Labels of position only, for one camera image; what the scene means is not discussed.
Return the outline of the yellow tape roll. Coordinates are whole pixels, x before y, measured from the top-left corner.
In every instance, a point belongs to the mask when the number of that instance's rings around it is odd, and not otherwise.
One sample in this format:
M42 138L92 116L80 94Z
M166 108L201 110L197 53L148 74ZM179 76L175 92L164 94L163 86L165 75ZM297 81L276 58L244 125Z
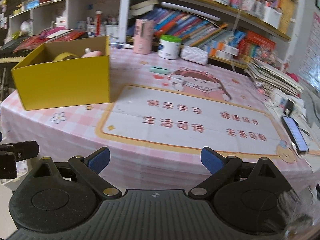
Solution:
M64 53L61 53L59 55L57 55L53 61L62 61L62 60L69 60L69 59L77 59L78 58L78 55L75 55L75 54L72 54L72 53L69 53L69 52L64 52Z

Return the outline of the pink checkered tablecloth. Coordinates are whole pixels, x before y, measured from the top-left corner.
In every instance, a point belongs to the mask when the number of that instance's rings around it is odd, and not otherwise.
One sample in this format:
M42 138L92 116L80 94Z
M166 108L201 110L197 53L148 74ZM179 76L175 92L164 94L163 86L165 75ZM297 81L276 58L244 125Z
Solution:
M153 66L170 73L152 73ZM116 49L110 76L111 103L27 111L13 92L1 104L6 140L35 140L40 156L55 161L106 146L111 162L102 176L123 188L193 187L208 176L205 146L244 161L268 157L298 189L319 178L246 76Z

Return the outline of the black smartphone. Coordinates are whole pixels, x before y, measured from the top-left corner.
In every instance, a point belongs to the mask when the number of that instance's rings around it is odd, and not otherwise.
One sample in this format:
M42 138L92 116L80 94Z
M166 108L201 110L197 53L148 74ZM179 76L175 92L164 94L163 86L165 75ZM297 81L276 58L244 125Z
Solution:
M309 151L308 145L300 131L300 128L296 121L290 116L282 116L281 123L283 124L285 131L289 135L291 141L296 147L298 154L306 154Z

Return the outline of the yellow cardboard box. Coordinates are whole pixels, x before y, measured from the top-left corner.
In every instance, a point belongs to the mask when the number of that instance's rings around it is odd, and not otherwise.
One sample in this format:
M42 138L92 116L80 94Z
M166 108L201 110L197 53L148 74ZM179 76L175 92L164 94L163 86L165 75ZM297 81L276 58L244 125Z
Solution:
M101 51L82 58L85 49ZM77 59L53 61L64 52ZM11 70L25 110L111 102L110 45L107 36L44 43Z

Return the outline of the stack of papers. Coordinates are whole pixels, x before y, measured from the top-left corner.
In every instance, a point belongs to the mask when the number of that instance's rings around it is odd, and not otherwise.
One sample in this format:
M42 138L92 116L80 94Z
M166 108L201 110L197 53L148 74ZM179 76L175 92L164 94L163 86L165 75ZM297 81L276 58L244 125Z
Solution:
M304 90L302 85L293 78L260 60L253 59L249 62L245 72L266 96L270 96L275 89L278 89L287 95L298 98Z

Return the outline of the mint green correction tape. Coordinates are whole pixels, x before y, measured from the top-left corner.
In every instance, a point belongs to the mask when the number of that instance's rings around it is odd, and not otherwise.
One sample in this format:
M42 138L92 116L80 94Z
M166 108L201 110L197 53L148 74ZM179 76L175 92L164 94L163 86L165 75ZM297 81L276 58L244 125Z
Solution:
M161 67L151 67L150 72L152 73L157 73L157 74L162 74L162 75L168 75L170 73L170 70L166 68L161 68Z

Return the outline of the pink plush toy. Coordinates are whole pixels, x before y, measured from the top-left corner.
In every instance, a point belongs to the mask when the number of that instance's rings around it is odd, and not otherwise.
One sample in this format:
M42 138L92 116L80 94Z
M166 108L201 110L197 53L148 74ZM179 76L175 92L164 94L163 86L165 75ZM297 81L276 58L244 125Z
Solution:
M86 58L86 57L97 57L97 56L101 56L102 54L103 54L103 53L102 53L101 51L98 51L98 50L91 51L90 48L86 48L84 55L82 55L82 58Z

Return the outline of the white quilted pouch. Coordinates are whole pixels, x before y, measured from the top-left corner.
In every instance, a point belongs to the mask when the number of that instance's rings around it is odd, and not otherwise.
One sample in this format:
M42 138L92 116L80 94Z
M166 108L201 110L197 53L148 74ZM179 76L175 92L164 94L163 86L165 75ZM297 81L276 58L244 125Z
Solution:
M183 60L201 65L206 65L208 63L208 53L196 47L184 46L181 50L180 57Z

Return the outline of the red paper pile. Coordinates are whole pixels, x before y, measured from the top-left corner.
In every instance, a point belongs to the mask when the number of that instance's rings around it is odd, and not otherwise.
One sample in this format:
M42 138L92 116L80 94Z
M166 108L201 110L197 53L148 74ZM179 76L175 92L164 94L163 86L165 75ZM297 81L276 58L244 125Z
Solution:
M49 42L59 42L59 41L72 41L79 38L88 37L86 31L71 29L71 30L59 30L55 33L50 35L34 35L26 40L24 40L15 50L17 51L24 51L24 50L33 50L38 46L49 43Z

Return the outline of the white jar green lid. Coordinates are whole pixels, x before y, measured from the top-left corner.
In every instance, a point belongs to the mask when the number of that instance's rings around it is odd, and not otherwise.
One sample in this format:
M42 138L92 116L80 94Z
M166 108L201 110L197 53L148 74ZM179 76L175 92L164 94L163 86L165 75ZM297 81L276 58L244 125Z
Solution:
M179 55L182 39L172 35L161 35L157 54L163 59L176 60Z

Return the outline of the white pen holder cups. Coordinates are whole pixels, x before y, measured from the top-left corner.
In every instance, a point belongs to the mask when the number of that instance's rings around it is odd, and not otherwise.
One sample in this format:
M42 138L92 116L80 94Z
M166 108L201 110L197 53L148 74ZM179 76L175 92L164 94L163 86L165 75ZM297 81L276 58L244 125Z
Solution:
M109 36L111 38L118 38L119 37L118 25L101 24L99 27L99 34L97 34L96 25L95 24L87 24L86 31L88 32L89 36Z

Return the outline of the pink humidifier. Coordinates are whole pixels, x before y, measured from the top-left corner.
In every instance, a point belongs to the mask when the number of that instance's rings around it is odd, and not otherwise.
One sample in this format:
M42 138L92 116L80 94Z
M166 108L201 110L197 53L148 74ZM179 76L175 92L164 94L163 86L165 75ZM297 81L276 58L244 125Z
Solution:
M137 19L133 37L133 52L136 54L148 55L151 53L154 20Z

